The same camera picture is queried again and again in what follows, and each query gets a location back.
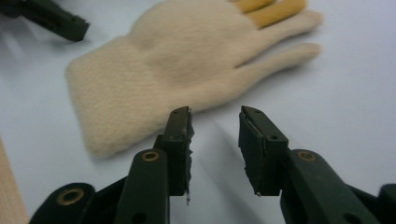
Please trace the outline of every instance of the beige fabric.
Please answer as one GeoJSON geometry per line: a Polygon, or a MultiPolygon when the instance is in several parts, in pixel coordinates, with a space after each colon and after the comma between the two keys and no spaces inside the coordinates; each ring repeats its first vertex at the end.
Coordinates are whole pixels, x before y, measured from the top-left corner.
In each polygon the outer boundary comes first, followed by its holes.
{"type": "Polygon", "coordinates": [[[74,60],[67,78],[87,149],[124,150],[162,128],[169,112],[224,104],[263,77],[313,59],[314,44],[246,63],[278,41],[311,31],[307,11],[263,30],[224,0],[168,0],[146,12],[131,33],[74,60]]]}
{"type": "Polygon", "coordinates": [[[0,139],[0,223],[27,223],[29,217],[0,139]]]}

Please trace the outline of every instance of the black object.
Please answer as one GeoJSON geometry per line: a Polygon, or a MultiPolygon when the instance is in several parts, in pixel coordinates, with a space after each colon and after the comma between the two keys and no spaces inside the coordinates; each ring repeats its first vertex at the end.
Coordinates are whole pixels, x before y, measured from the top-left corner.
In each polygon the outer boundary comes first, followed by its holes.
{"type": "Polygon", "coordinates": [[[50,0],[0,0],[0,13],[10,18],[23,16],[72,41],[82,40],[90,26],[50,0]]]}
{"type": "MultiPolygon", "coordinates": [[[[95,192],[75,183],[55,190],[31,224],[167,224],[169,196],[189,193],[188,107],[174,110],[154,148],[134,157],[127,177],[95,192]]],[[[260,110],[242,106],[239,146],[260,196],[278,196],[288,224],[395,224],[396,184],[375,197],[346,185],[319,154],[289,150],[288,138],[260,110]]]]}
{"type": "Polygon", "coordinates": [[[190,109],[174,110],[154,148],[134,156],[128,176],[98,192],[84,183],[63,186],[30,224],[169,223],[169,196],[189,191],[192,136],[190,109]]]}
{"type": "Polygon", "coordinates": [[[254,192],[278,196],[288,224],[395,224],[396,184],[375,197],[346,185],[332,167],[289,140],[260,110],[242,106],[239,146],[254,192]]]}

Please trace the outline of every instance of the yellow glove fingertip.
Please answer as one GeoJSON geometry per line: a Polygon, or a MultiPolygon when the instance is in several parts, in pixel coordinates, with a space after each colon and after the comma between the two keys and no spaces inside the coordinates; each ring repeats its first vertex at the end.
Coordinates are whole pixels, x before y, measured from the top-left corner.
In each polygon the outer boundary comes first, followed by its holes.
{"type": "Polygon", "coordinates": [[[305,7],[305,0],[285,0],[261,10],[250,12],[247,15],[259,28],[263,28],[299,13],[305,7]]]}
{"type": "Polygon", "coordinates": [[[243,13],[249,13],[262,7],[269,6],[274,2],[275,0],[241,0],[235,4],[243,13]]]}

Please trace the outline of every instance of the black mechanical arm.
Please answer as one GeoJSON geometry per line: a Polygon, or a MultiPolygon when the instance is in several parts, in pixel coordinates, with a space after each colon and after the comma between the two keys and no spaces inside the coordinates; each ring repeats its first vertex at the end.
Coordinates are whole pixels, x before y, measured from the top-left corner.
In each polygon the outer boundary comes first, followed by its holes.
{"type": "MultiPolygon", "coordinates": [[[[289,150],[289,140],[260,110],[242,106],[239,117],[250,184],[259,196],[281,194],[286,223],[396,223],[396,184],[383,186],[378,197],[352,188],[319,154],[289,150]]],[[[30,223],[169,223],[169,196],[189,193],[192,136],[190,109],[174,110],[153,149],[136,154],[128,176],[98,192],[83,183],[63,186],[30,223]]]]}
{"type": "Polygon", "coordinates": [[[71,41],[82,40],[90,26],[50,0],[0,0],[0,13],[10,18],[23,16],[71,41]]]}
{"type": "Polygon", "coordinates": [[[242,106],[239,146],[254,192],[278,196],[288,224],[394,224],[396,184],[374,197],[345,184],[309,150],[289,150],[288,138],[260,110],[242,106]]]}

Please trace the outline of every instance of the white table surface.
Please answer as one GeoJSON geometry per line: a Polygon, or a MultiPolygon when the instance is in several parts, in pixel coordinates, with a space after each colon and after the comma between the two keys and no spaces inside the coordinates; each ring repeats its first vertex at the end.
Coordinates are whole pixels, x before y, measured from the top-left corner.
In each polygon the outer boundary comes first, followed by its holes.
{"type": "MultiPolygon", "coordinates": [[[[0,17],[0,134],[31,216],[57,188],[102,189],[127,175],[155,133],[108,159],[90,156],[70,102],[65,67],[126,34],[159,1],[57,1],[90,23],[71,43],[19,18],[0,17]]],[[[349,185],[376,195],[396,183],[396,2],[311,0],[325,22],[282,45],[315,42],[313,62],[269,77],[238,99],[193,115],[191,203],[171,199],[172,223],[284,223],[277,197],[257,197],[237,146],[241,105],[262,110],[290,148],[323,156],[349,185]]]]}

